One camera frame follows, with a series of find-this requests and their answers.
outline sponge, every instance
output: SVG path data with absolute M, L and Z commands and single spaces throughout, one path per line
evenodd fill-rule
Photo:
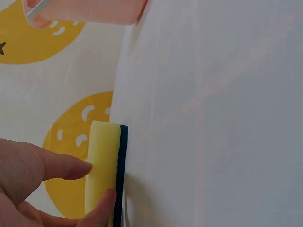
M 107 189 L 115 188 L 117 199 L 109 227 L 120 227 L 128 127 L 93 121 L 87 161 L 93 165 L 86 178 L 85 212 L 92 211 Z

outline scrub pad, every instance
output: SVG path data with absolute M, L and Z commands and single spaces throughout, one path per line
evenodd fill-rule
M 86 178 L 85 212 L 92 211 L 107 189 L 115 188 L 117 199 L 109 227 L 120 227 L 128 127 L 93 121 L 87 161 L 93 165 Z

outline pink container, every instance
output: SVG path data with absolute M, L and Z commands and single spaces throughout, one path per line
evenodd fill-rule
M 42 0 L 22 0 L 27 16 Z M 54 20 L 104 22 L 130 25 L 137 22 L 148 0 L 46 0 L 49 1 L 28 22 L 38 28 Z

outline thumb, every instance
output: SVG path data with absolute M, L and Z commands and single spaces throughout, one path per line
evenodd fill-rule
M 115 201 L 115 190 L 107 190 L 95 209 L 88 213 L 77 227 L 107 227 L 106 224 L 114 212 Z

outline white surface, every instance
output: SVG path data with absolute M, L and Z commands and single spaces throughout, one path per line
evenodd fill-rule
M 303 225 L 303 2 L 150 0 L 111 121 L 129 227 Z

